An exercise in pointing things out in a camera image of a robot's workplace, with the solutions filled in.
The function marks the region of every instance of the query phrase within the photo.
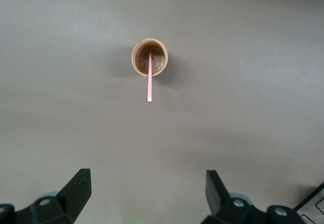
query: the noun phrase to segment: paper cup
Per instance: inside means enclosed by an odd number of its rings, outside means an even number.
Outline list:
[[[160,74],[168,63],[168,52],[165,46],[154,38],[139,42],[132,52],[132,64],[139,74],[148,76],[148,60],[152,49],[152,76]]]

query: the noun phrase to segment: gray surface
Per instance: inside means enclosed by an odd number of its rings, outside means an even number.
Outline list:
[[[324,0],[0,0],[0,202],[79,168],[77,223],[200,223],[205,170],[264,210],[324,180]],[[144,38],[170,60],[131,64]]]

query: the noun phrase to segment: cup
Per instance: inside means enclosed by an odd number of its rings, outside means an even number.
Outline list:
[[[168,63],[166,47],[157,39],[144,39],[134,47],[132,52],[133,67],[142,76],[148,76],[150,50],[152,50],[152,76],[159,75]]]

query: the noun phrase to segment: pink stick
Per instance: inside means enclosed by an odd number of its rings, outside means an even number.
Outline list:
[[[148,59],[148,86],[147,86],[147,100],[152,101],[152,49],[150,49],[150,56]]]

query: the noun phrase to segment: brown cup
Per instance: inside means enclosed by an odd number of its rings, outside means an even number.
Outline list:
[[[139,42],[132,52],[132,64],[139,74],[148,76],[148,60],[152,49],[152,76],[160,74],[168,63],[168,52],[165,46],[154,38]]]

